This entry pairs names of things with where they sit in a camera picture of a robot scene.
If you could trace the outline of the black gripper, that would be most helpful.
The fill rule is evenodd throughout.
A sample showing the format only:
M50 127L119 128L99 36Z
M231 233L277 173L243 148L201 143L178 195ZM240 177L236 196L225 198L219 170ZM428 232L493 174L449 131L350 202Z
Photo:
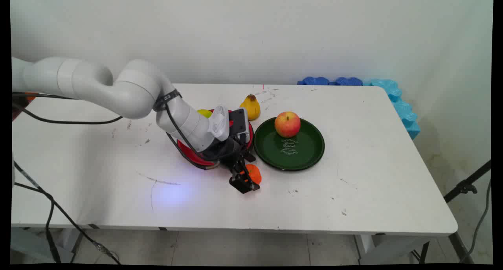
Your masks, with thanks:
M256 157L249 150L242 150L242 141L230 137L225 141L217 142L202 152L202 159L213 164L233 165L232 176L229 183L240 193L260 189L260 171L254 164L245 164L243 160L253 163Z

